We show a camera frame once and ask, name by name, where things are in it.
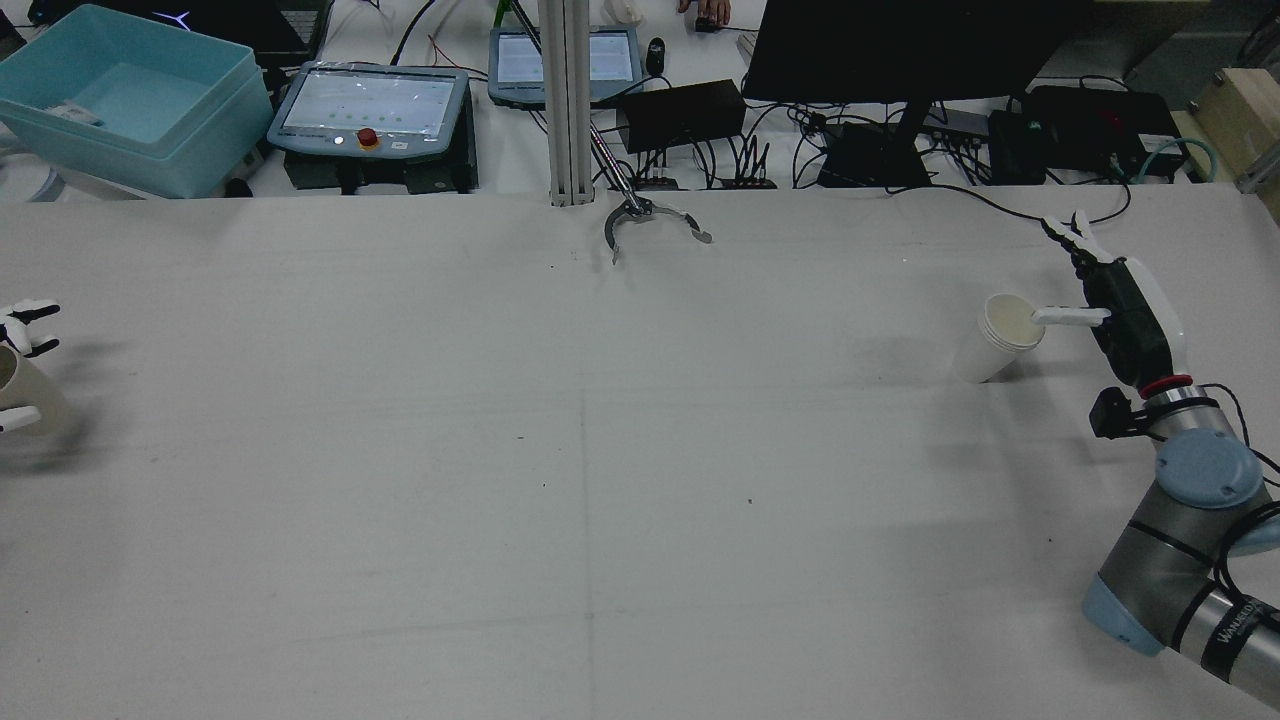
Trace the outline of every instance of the light blue plastic bin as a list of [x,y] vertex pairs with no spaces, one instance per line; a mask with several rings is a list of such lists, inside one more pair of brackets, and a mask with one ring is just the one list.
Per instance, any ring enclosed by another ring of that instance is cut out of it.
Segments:
[[[102,120],[46,111],[70,100]],[[253,51],[81,5],[0,63],[0,122],[54,165],[164,197],[207,197],[266,135]]]

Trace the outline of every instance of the red emergency stop button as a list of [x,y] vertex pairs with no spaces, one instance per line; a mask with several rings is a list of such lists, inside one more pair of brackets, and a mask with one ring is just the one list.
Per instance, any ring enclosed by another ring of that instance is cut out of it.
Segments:
[[360,142],[360,147],[364,150],[372,150],[380,143],[378,132],[374,128],[360,128],[356,131],[356,141]]

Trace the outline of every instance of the tablet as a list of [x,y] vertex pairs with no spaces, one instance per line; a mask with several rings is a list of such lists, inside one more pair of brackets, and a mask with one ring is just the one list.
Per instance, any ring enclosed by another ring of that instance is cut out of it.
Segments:
[[[611,108],[620,94],[639,90],[644,63],[635,28],[593,28],[590,53],[593,108]],[[493,28],[489,33],[489,99],[520,110],[547,108],[543,58],[522,29]]]
[[462,70],[306,63],[266,137],[276,147],[308,155],[439,156],[453,138],[466,91]]

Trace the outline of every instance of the beige cup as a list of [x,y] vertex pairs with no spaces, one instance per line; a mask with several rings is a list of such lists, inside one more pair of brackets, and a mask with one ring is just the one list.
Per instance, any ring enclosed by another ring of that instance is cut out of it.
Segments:
[[1002,292],[983,304],[982,314],[956,350],[952,368],[961,379],[984,383],[992,375],[1039,345],[1044,327],[1032,322],[1036,307],[1027,300]]
[[58,386],[17,350],[0,343],[0,433],[58,432],[72,416]]

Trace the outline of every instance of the green cable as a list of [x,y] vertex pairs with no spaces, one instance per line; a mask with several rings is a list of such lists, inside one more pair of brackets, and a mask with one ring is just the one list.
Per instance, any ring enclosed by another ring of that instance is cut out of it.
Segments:
[[493,27],[502,27],[502,17],[511,9],[511,0],[498,0],[498,14],[493,17]]
[[1207,152],[1208,154],[1208,182],[1213,182],[1213,178],[1217,177],[1217,154],[1213,152],[1212,147],[1210,147],[1204,142],[1201,142],[1199,140],[1196,140],[1194,137],[1175,137],[1174,140],[1170,140],[1169,142],[1166,142],[1166,143],[1161,145],[1160,147],[1157,147],[1156,150],[1153,150],[1151,155],[1147,155],[1147,160],[1143,161],[1142,167],[1138,168],[1138,174],[1134,176],[1133,179],[1135,179],[1135,181],[1142,179],[1143,176],[1147,174],[1147,170],[1151,169],[1151,163],[1152,163],[1152,160],[1156,159],[1156,155],[1160,155],[1160,152],[1164,151],[1166,147],[1172,147],[1174,145],[1194,145],[1194,146],[1199,147],[1201,150],[1203,150],[1204,152]]

